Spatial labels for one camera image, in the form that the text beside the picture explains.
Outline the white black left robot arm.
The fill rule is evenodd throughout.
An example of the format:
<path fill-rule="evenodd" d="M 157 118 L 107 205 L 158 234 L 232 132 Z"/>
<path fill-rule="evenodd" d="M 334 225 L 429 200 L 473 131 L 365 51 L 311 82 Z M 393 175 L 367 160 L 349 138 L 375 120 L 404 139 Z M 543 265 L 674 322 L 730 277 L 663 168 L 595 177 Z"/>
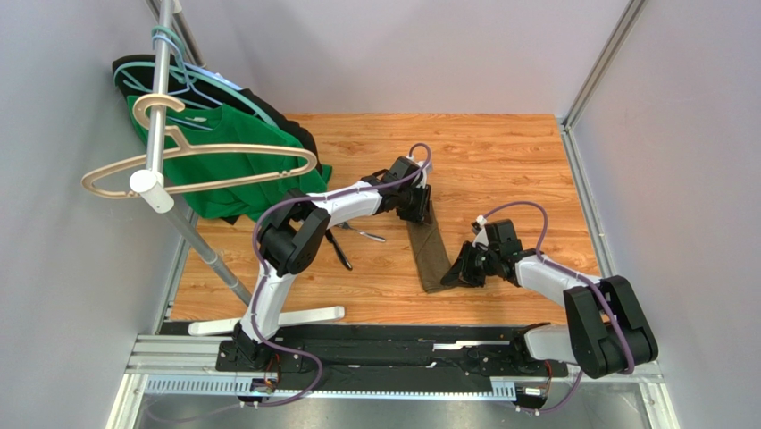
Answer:
<path fill-rule="evenodd" d="M 292 190 L 265 211 L 253 233 L 260 263 L 257 284 L 232 334 L 239 355 L 254 368 L 264 365 L 291 285 L 314 261 L 330 228 L 389 211 L 405 221 L 422 223 L 430 205 L 431 170 L 431 159 L 400 156 L 388 170 L 345 188 L 311 194 Z"/>

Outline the brown cloth napkin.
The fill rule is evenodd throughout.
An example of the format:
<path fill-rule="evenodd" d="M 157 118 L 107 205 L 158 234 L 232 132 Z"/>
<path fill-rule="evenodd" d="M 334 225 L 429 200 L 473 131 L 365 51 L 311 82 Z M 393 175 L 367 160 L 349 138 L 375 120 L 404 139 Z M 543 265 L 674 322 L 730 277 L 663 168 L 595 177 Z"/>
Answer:
<path fill-rule="evenodd" d="M 430 206 L 427 223 L 408 223 L 406 227 L 422 290 L 426 294 L 433 294 L 452 289 L 452 286 L 441 283 L 452 263 L 440 233 L 433 204 Z"/>

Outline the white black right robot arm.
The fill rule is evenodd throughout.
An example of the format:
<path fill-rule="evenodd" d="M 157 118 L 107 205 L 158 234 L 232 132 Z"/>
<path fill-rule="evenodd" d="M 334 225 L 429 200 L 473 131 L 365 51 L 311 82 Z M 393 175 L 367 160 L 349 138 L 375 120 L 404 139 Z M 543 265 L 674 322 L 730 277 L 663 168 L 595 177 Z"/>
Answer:
<path fill-rule="evenodd" d="M 564 324 L 535 324 L 518 335 L 518 348 L 534 361 L 578 366 L 592 379 L 627 373 L 658 358 L 659 347 L 631 283 L 576 272 L 525 248 L 511 220 L 474 223 L 444 286 L 482 287 L 491 276 L 532 290 L 559 305 Z"/>

